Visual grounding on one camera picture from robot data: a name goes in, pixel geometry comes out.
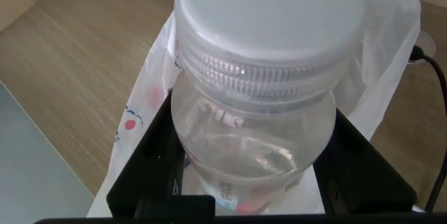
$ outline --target black cable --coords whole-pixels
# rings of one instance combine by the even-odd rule
[[[439,64],[433,58],[425,56],[424,51],[422,51],[420,47],[414,46],[413,51],[411,52],[410,61],[416,61],[419,59],[424,59],[429,64],[431,64],[438,76],[439,84],[441,85],[442,96],[444,97],[444,109],[446,111],[446,117],[447,117],[447,82],[446,77],[444,76],[444,72],[442,71],[441,67],[439,67]],[[447,150],[446,153],[444,154],[444,160],[442,162],[441,170],[439,171],[437,180],[433,185],[432,192],[430,193],[427,205],[425,206],[425,211],[427,213],[433,212],[434,205],[438,199],[439,193],[441,192],[442,185],[446,180],[446,176],[447,176]]]

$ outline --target plastic jar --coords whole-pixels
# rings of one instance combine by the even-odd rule
[[[175,0],[172,115],[217,209],[259,212],[328,143],[366,0]]]

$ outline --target plastic bag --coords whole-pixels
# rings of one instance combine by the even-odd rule
[[[182,69],[175,55],[173,13],[152,44],[124,108],[110,157],[109,173],[117,178]]]
[[[370,0],[367,30],[345,77],[335,87],[337,107],[370,139],[405,69],[420,30],[419,0]],[[152,45],[119,124],[109,173],[89,216],[109,216],[105,194],[150,125],[182,65],[175,54],[175,21],[168,18]],[[184,172],[184,192],[198,184],[191,167]],[[323,212],[314,171],[309,168],[298,186],[271,214]]]

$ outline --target jar lid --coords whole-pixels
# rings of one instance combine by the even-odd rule
[[[233,96],[300,100],[330,90],[365,28],[366,0],[175,0],[179,54]]]

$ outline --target jar neck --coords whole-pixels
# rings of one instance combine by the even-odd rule
[[[268,101],[259,100],[250,96],[241,96],[229,91],[213,87],[210,84],[201,82],[195,77],[187,67],[184,68],[186,76],[191,84],[201,92],[204,96],[212,100],[214,103],[223,105],[234,112],[241,114],[250,114],[254,117],[265,117],[272,115],[283,115],[289,113],[297,113],[305,111],[305,109],[313,107],[321,103],[324,98],[330,96],[330,90],[325,91],[311,98],[301,98],[288,101]]]

